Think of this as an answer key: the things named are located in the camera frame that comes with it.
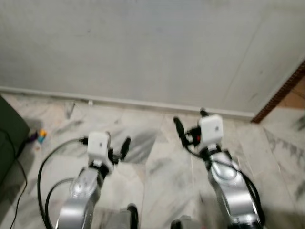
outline white marble tile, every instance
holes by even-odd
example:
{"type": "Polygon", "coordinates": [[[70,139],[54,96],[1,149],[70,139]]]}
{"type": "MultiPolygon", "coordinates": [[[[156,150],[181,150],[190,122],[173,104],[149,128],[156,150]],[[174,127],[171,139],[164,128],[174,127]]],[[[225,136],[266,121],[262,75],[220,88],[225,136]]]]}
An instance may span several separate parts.
{"type": "Polygon", "coordinates": [[[262,127],[236,122],[236,128],[243,153],[246,155],[254,175],[279,169],[262,127]]]}
{"type": "Polygon", "coordinates": [[[124,109],[117,106],[102,105],[100,103],[88,105],[85,102],[76,101],[71,119],[111,124],[120,122],[123,112],[124,109]]]}
{"type": "MultiPolygon", "coordinates": [[[[53,227],[55,227],[57,218],[59,216],[60,209],[64,203],[63,199],[50,200],[49,204],[49,216],[53,227]]],[[[15,229],[41,229],[45,228],[39,208],[38,202],[35,197],[23,196],[20,205],[18,208],[18,216],[15,221],[15,229]]],[[[10,203],[1,202],[0,210],[6,212],[3,220],[0,221],[0,229],[7,229],[10,227],[15,214],[15,208],[10,206],[10,203]]],[[[111,214],[116,213],[117,211],[112,211],[105,208],[96,207],[94,209],[93,221],[91,224],[91,229],[100,229],[104,228],[111,214]]]]}
{"type": "Polygon", "coordinates": [[[278,170],[269,170],[256,176],[254,183],[260,193],[267,228],[304,228],[304,215],[296,211],[278,170]]]}
{"type": "Polygon", "coordinates": [[[261,126],[278,138],[305,149],[305,129],[299,131],[297,121],[304,116],[304,110],[276,107],[262,122],[261,126]]]}
{"type": "Polygon", "coordinates": [[[231,155],[236,155],[245,159],[242,153],[242,147],[239,141],[235,121],[232,119],[224,119],[224,137],[222,139],[222,148],[228,149],[231,155]]]}
{"type": "Polygon", "coordinates": [[[48,97],[13,95],[15,110],[31,128],[44,128],[50,133],[65,120],[64,101],[48,97]]]}
{"type": "Polygon", "coordinates": [[[243,159],[237,159],[236,162],[238,163],[239,169],[252,180],[254,177],[254,174],[251,169],[249,161],[243,160],[243,159]]]}
{"type": "MultiPolygon", "coordinates": [[[[117,154],[121,150],[122,144],[129,136],[131,138],[131,144],[128,154],[125,158],[126,162],[144,164],[147,160],[150,151],[153,147],[155,139],[157,137],[157,130],[147,126],[123,126],[115,124],[112,126],[104,127],[103,124],[84,122],[79,126],[59,126],[59,134],[55,133],[45,140],[43,143],[44,152],[50,152],[63,142],[66,142],[73,138],[79,138],[89,134],[90,131],[108,131],[111,135],[111,147],[114,153],[117,154]]],[[[80,146],[80,144],[74,144],[70,146],[68,150],[65,150],[65,154],[70,156],[81,156],[86,154],[86,148],[80,146]]]]}
{"type": "Polygon", "coordinates": [[[125,126],[149,126],[157,130],[164,118],[161,112],[147,109],[125,109],[121,117],[121,122],[125,126]]]}
{"type": "MultiPolygon", "coordinates": [[[[24,168],[28,180],[28,185],[21,200],[31,193],[37,184],[37,174],[41,165],[42,156],[39,150],[32,150],[34,147],[35,145],[27,145],[19,157],[19,161],[24,168]]],[[[21,168],[19,164],[15,162],[1,184],[0,202],[7,200],[12,205],[12,208],[14,208],[24,185],[25,179],[21,172],[21,168]]]]}
{"type": "MultiPolygon", "coordinates": [[[[47,155],[49,152],[54,150],[60,144],[63,144],[71,139],[79,139],[80,137],[88,136],[91,131],[110,131],[115,130],[116,125],[110,125],[102,122],[89,122],[85,120],[65,120],[62,124],[57,125],[54,131],[51,132],[41,144],[42,153],[47,155]]],[[[80,143],[71,144],[67,147],[65,154],[71,156],[80,156],[85,154],[86,147],[81,146],[80,143]]]]}
{"type": "MultiPolygon", "coordinates": [[[[11,202],[8,199],[5,199],[0,202],[0,229],[10,228],[11,223],[13,222],[15,215],[15,208],[11,206],[11,202]]],[[[22,228],[21,224],[16,221],[15,228],[22,228]]]]}
{"type": "Polygon", "coordinates": [[[193,126],[198,124],[198,120],[200,118],[200,114],[192,115],[192,114],[181,114],[181,113],[165,113],[164,119],[162,121],[160,127],[160,137],[157,138],[159,142],[169,142],[174,144],[181,144],[181,141],[178,137],[176,126],[173,122],[173,118],[177,116],[180,118],[182,124],[184,125],[184,130],[188,130],[193,126]]]}
{"type": "Polygon", "coordinates": [[[204,162],[192,157],[194,197],[191,216],[209,229],[226,228],[224,218],[216,199],[216,193],[209,183],[204,162]]]}
{"type": "Polygon", "coordinates": [[[304,149],[276,137],[268,130],[265,133],[278,164],[292,174],[303,174],[305,176],[304,149]]]}
{"type": "Polygon", "coordinates": [[[13,107],[15,110],[17,110],[20,107],[20,103],[17,99],[17,96],[15,94],[6,94],[1,93],[1,96],[13,107]]]}
{"type": "Polygon", "coordinates": [[[169,228],[193,196],[191,159],[181,148],[154,148],[146,164],[142,228],[169,228]]]}
{"type": "MultiPolygon", "coordinates": [[[[85,157],[70,157],[65,155],[57,155],[51,158],[46,164],[41,178],[41,195],[46,198],[50,188],[59,180],[67,177],[76,177],[83,166],[87,165],[85,157]]],[[[126,208],[128,204],[133,203],[137,206],[139,213],[142,211],[142,202],[144,196],[144,178],[145,167],[143,165],[135,165],[129,163],[120,163],[114,168],[114,172],[107,176],[101,190],[101,196],[96,203],[95,215],[104,215],[107,212],[116,212],[121,208],[126,208]]],[[[62,204],[69,196],[69,184],[59,186],[52,194],[50,203],[50,218],[53,223],[56,222],[62,204]]],[[[31,190],[29,198],[25,198],[25,203],[20,206],[20,217],[18,220],[25,220],[22,215],[26,214],[22,211],[29,211],[30,202],[36,202],[37,185],[31,190]]],[[[38,209],[33,208],[32,214],[38,215],[38,209]]],[[[105,223],[103,218],[99,219],[97,224],[105,223]]]]}
{"type": "Polygon", "coordinates": [[[280,166],[291,200],[300,215],[305,215],[305,176],[291,173],[280,166]]]}

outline black cable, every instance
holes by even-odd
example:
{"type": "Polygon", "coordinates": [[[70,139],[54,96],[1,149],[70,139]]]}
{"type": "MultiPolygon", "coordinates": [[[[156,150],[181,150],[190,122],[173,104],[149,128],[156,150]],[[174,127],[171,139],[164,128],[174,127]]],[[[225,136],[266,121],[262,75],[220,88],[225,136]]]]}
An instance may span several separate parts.
{"type": "MultiPolygon", "coordinates": [[[[200,111],[202,117],[205,117],[208,115],[207,112],[205,112],[204,109],[202,109],[200,111]]],[[[217,161],[217,160],[210,160],[208,158],[203,158],[202,156],[192,152],[190,149],[189,149],[189,145],[190,145],[190,142],[186,139],[186,136],[185,136],[185,133],[184,133],[184,127],[180,121],[180,119],[178,117],[174,117],[173,118],[173,121],[176,125],[176,129],[177,129],[177,133],[178,133],[178,136],[179,138],[181,139],[181,143],[183,145],[183,147],[192,155],[194,155],[195,157],[197,158],[200,158],[200,159],[203,159],[204,162],[209,162],[212,164],[212,162],[215,162],[215,163],[218,163],[218,164],[221,164],[221,165],[224,165],[224,166],[227,166],[227,167],[230,167],[232,169],[234,169],[236,172],[240,173],[242,175],[242,177],[244,178],[244,181],[245,181],[245,184],[250,192],[250,195],[256,205],[256,210],[257,210],[257,214],[259,216],[259,219],[261,221],[261,224],[264,225],[265,224],[265,215],[264,215],[264,212],[263,212],[263,209],[262,209],[262,205],[261,205],[261,200],[260,200],[260,197],[259,197],[259,194],[258,194],[258,191],[255,187],[255,185],[253,184],[253,182],[250,180],[250,178],[244,174],[242,171],[240,171],[239,169],[236,169],[234,166],[232,165],[228,165],[226,163],[223,163],[221,161],[217,161]]]]}
{"type": "Polygon", "coordinates": [[[38,177],[37,177],[37,199],[38,199],[38,205],[39,205],[39,212],[41,214],[42,220],[44,225],[46,226],[47,229],[53,229],[52,225],[48,222],[45,211],[43,209],[43,205],[42,205],[42,200],[41,200],[41,174],[42,174],[42,169],[43,166],[45,165],[45,163],[47,162],[47,160],[60,148],[73,143],[73,142],[79,142],[79,139],[72,139],[69,140],[65,143],[62,143],[61,145],[59,145],[58,147],[56,147],[52,152],[49,153],[49,155],[44,159],[44,161],[42,162],[40,168],[39,168],[39,172],[38,172],[38,177]]]}
{"type": "Polygon", "coordinates": [[[57,183],[51,188],[51,190],[50,190],[49,193],[48,193],[48,196],[47,196],[47,199],[46,199],[46,203],[45,203],[44,209],[45,209],[45,214],[46,214],[47,221],[48,221],[49,225],[50,225],[52,228],[54,228],[54,227],[53,227],[53,225],[51,224],[51,220],[50,220],[50,216],[49,216],[49,201],[50,201],[51,194],[52,194],[53,190],[54,190],[57,186],[59,186],[59,185],[61,185],[61,184],[63,184],[63,183],[66,183],[66,182],[73,181],[73,179],[74,179],[74,178],[67,178],[67,179],[60,180],[59,182],[57,182],[57,183]]]}
{"type": "Polygon", "coordinates": [[[10,138],[9,133],[8,133],[6,130],[2,129],[2,128],[0,128],[0,131],[3,132],[3,133],[7,136],[7,139],[8,139],[8,141],[10,142],[11,147],[13,148],[14,158],[16,159],[16,161],[17,161],[17,163],[18,163],[18,165],[19,165],[19,167],[20,167],[20,169],[21,169],[21,171],[22,171],[22,174],[23,174],[23,176],[24,176],[24,179],[25,179],[25,186],[24,186],[24,188],[23,188],[23,190],[22,190],[22,192],[21,192],[21,194],[20,194],[20,196],[19,196],[19,198],[18,198],[18,200],[17,200],[16,210],[15,210],[15,216],[14,216],[13,222],[12,222],[11,225],[10,225],[10,229],[11,229],[11,228],[13,227],[14,222],[15,222],[16,217],[17,217],[17,212],[18,212],[18,207],[19,207],[20,199],[21,199],[21,197],[22,197],[22,195],[23,195],[23,193],[24,193],[24,191],[25,191],[25,188],[26,188],[27,185],[28,185],[28,179],[27,179],[27,175],[25,174],[25,171],[24,171],[24,168],[23,168],[22,164],[21,164],[20,161],[17,159],[16,150],[15,150],[13,141],[12,141],[11,138],[10,138]]]}

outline brown wooden trim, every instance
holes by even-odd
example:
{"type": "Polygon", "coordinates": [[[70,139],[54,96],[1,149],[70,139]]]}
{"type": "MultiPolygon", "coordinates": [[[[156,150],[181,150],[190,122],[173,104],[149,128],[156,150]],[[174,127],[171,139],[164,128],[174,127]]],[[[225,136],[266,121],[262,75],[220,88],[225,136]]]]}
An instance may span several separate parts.
{"type": "Polygon", "coordinates": [[[286,97],[286,95],[288,95],[303,76],[305,76],[305,60],[251,122],[260,123],[286,97]]]}

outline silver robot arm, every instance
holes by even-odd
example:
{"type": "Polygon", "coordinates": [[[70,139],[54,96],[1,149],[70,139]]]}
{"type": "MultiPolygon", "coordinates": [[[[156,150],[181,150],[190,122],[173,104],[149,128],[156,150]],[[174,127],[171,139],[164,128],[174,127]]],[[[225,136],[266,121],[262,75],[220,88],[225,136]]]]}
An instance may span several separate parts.
{"type": "Polygon", "coordinates": [[[198,126],[186,133],[180,120],[174,118],[183,147],[205,162],[209,182],[216,192],[228,228],[262,229],[264,212],[254,184],[240,171],[229,152],[220,147],[224,135],[222,118],[216,114],[208,115],[204,110],[201,115],[198,126]],[[195,152],[189,149],[190,145],[195,147],[195,152]]]}
{"type": "Polygon", "coordinates": [[[92,132],[88,136],[88,168],[83,168],[70,186],[70,196],[61,208],[56,224],[59,229],[90,229],[93,211],[100,197],[105,177],[113,172],[113,165],[123,160],[130,138],[122,146],[119,156],[110,148],[108,133],[92,132]]]}

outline green sofa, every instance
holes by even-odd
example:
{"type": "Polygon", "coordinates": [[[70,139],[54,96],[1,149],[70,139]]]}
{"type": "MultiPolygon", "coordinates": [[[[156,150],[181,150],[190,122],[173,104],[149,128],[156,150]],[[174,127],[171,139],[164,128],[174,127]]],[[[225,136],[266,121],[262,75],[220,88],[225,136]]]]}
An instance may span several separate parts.
{"type": "Polygon", "coordinates": [[[30,128],[5,99],[0,96],[0,183],[21,153],[30,128]]]}

